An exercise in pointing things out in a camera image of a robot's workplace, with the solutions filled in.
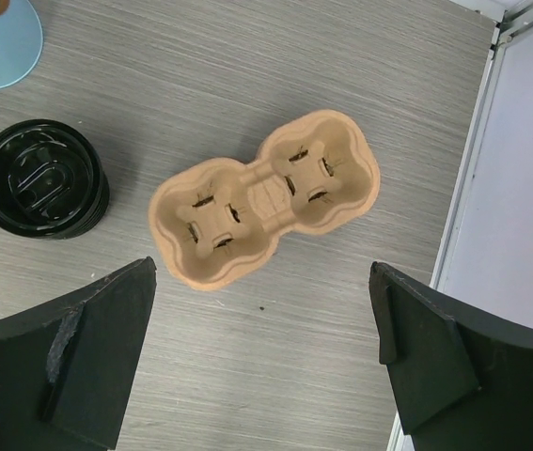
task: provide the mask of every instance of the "white wall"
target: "white wall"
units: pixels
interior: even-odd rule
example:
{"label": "white wall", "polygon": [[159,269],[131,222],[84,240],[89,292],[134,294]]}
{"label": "white wall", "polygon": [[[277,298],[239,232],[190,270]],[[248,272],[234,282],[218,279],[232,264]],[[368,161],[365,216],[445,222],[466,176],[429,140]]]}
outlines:
{"label": "white wall", "polygon": [[450,0],[467,9],[479,11],[485,17],[500,22],[504,17],[506,7],[496,0]]}
{"label": "white wall", "polygon": [[533,328],[533,33],[506,51],[444,292]]}
{"label": "white wall", "polygon": [[523,0],[494,0],[496,3],[499,3],[506,9],[512,9],[519,5]]}

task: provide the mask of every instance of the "black plastic container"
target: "black plastic container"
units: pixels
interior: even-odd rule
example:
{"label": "black plastic container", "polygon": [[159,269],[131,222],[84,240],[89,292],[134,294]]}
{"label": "black plastic container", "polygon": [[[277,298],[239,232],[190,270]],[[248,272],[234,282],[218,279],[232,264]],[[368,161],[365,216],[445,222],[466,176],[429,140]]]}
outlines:
{"label": "black plastic container", "polygon": [[105,214],[109,186],[82,134],[34,119],[0,133],[0,227],[28,238],[66,239]]}

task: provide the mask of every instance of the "light blue object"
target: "light blue object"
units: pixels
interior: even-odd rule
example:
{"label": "light blue object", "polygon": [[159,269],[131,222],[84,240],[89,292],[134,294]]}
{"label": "light blue object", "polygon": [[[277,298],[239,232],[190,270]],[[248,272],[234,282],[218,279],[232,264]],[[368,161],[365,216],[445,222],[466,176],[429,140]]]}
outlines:
{"label": "light blue object", "polygon": [[42,50],[39,16],[28,0],[11,0],[0,15],[0,88],[22,80]]}

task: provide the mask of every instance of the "black plastic lid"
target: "black plastic lid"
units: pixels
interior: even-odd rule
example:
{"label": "black plastic lid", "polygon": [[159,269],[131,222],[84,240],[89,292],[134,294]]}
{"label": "black plastic lid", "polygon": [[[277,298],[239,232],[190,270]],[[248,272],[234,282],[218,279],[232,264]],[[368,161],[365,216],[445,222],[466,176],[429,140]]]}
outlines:
{"label": "black plastic lid", "polygon": [[99,222],[109,187],[94,148],[60,122],[0,133],[0,227],[30,238],[72,238]]}

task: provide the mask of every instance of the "gray wood-grain floor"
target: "gray wood-grain floor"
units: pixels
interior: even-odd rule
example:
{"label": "gray wood-grain floor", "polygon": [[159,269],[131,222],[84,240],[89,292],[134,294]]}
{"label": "gray wood-grain floor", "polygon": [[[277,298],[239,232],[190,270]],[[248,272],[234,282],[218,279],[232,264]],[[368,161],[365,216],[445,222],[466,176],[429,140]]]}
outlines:
{"label": "gray wood-grain floor", "polygon": [[[395,407],[368,268],[428,280],[493,24],[446,0],[35,3],[46,45],[0,91],[0,131],[71,124],[99,151],[113,202],[71,241],[0,230],[0,318],[153,256],[118,450],[383,450]],[[171,277],[146,221],[158,184],[210,157],[248,162],[273,128],[323,107],[366,133],[383,175],[375,208],[321,238],[285,237],[222,291]]]}

